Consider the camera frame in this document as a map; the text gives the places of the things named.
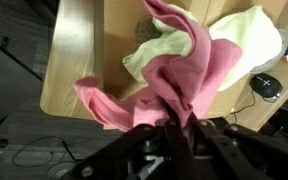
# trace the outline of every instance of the wooden table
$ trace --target wooden table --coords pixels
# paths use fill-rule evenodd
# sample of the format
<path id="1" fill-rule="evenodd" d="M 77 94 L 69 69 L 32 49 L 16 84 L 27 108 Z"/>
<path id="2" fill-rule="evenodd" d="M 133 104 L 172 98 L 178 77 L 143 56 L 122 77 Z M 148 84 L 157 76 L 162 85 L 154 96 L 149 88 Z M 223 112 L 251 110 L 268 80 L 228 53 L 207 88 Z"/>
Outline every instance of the wooden table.
<path id="1" fill-rule="evenodd" d="M 76 80 L 85 76 L 103 77 L 103 1 L 62 0 L 44 81 L 40 106 L 50 115 L 91 119 L 73 90 Z M 278 63 L 269 74 L 284 86 L 281 98 L 273 104 L 258 95 L 256 104 L 237 114 L 238 123 L 259 130 L 288 99 L 288 65 Z M 252 103 L 250 88 L 245 86 L 235 109 Z M 233 122 L 233 117 L 226 119 Z"/>

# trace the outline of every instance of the black mouse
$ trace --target black mouse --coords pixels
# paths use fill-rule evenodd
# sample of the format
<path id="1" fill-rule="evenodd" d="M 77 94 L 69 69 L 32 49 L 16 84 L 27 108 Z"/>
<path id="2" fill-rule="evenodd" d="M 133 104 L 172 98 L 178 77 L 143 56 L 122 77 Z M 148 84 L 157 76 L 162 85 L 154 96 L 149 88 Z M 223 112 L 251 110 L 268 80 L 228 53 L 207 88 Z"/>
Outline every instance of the black mouse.
<path id="1" fill-rule="evenodd" d="M 257 74 L 251 79 L 252 89 L 264 98 L 278 98 L 283 89 L 281 83 L 268 74 Z"/>

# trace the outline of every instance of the dark floor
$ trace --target dark floor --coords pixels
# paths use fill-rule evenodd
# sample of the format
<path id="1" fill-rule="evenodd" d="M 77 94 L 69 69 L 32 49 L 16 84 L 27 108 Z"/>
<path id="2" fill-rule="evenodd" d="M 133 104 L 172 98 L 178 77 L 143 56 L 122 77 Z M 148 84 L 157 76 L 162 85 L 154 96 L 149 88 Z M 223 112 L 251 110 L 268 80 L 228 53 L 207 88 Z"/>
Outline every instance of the dark floor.
<path id="1" fill-rule="evenodd" d="M 25 3 L 24 0 L 0 0 L 0 44 L 9 38 L 6 50 L 42 78 L 45 75 L 51 47 L 53 28 Z M 0 127 L 0 138 L 7 138 L 9 145 L 0 149 L 0 180 L 47 179 L 49 167 L 58 163 L 65 149 L 58 139 L 45 139 L 28 147 L 16 163 L 43 164 L 40 167 L 22 168 L 12 163 L 21 148 L 35 139 L 46 136 L 63 138 L 77 159 L 83 159 L 120 136 L 119 131 L 104 131 L 95 121 L 49 116 L 39 107 L 39 96 L 28 99 L 12 112 Z M 66 153 L 62 161 L 72 161 Z"/>

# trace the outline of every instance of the pink towel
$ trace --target pink towel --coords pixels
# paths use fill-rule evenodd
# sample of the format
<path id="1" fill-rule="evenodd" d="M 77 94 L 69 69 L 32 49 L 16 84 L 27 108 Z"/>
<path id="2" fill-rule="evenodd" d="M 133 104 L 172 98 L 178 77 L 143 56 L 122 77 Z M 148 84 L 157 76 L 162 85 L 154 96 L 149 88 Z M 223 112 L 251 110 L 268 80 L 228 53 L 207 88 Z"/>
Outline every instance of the pink towel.
<path id="1" fill-rule="evenodd" d="M 152 59 L 142 70 L 149 86 L 125 101 L 98 90 L 95 77 L 77 81 L 75 90 L 102 124 L 123 131 L 142 123 L 154 125 L 156 120 L 168 117 L 163 107 L 166 102 L 178 113 L 185 127 L 192 112 L 199 119 L 204 117 L 225 75 L 241 57 L 241 49 L 228 40 L 212 41 L 206 27 L 160 0 L 144 0 L 144 5 L 155 18 L 187 32 L 192 39 L 191 52 L 185 57 L 162 55 Z"/>

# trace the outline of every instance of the light green cloth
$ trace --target light green cloth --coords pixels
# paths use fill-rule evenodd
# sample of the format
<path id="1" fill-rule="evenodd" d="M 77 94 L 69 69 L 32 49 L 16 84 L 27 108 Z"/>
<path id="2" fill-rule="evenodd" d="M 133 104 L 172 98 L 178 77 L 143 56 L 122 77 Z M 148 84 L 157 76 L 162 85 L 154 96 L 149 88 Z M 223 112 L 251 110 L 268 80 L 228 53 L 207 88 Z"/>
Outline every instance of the light green cloth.
<path id="1" fill-rule="evenodd" d="M 175 5 L 170 6 L 197 22 L 190 12 Z M 186 56 L 192 45 L 187 33 L 169 27 L 156 19 L 153 19 L 153 23 L 162 32 L 162 36 L 143 43 L 134 54 L 123 59 L 126 69 L 141 83 L 146 83 L 141 70 L 151 59 L 162 54 Z M 278 30 L 261 6 L 254 6 L 245 12 L 226 16 L 212 25 L 209 31 L 212 39 L 228 39 L 243 50 L 241 59 L 229 71 L 219 91 L 233 85 L 255 66 L 262 65 L 275 57 L 282 47 Z"/>

